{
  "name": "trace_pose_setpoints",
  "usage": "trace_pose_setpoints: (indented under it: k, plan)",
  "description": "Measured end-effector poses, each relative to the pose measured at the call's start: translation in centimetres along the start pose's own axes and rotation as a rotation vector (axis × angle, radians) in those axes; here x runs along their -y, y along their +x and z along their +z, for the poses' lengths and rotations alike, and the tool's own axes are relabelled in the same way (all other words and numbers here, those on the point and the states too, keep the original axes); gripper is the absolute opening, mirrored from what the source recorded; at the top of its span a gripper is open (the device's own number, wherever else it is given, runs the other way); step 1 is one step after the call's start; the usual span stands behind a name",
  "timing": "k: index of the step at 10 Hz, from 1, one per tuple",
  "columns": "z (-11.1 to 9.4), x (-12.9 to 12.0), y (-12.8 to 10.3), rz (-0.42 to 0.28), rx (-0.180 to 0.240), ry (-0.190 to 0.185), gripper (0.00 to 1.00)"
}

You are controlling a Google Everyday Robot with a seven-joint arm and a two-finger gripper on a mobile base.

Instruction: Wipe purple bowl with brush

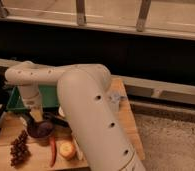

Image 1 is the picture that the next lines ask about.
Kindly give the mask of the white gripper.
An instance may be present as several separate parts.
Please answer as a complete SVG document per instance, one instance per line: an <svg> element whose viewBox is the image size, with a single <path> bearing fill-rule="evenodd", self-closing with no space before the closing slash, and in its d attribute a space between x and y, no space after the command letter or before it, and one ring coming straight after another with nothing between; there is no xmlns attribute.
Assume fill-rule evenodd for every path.
<svg viewBox="0 0 195 171"><path fill-rule="evenodd" d="M37 121L42 121L43 107L40 96L23 100L24 106L30 110L31 116Z"/></svg>

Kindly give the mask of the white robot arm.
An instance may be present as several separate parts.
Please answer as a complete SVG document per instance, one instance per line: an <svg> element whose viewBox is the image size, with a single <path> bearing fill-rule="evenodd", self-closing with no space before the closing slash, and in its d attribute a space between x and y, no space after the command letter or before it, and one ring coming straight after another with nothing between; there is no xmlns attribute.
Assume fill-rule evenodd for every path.
<svg viewBox="0 0 195 171"><path fill-rule="evenodd" d="M41 104L38 87L55 85L66 120L91 171L146 171L111 109L111 73L101 64L38 68L25 61L8 68L5 78L19 89L24 105Z"/></svg>

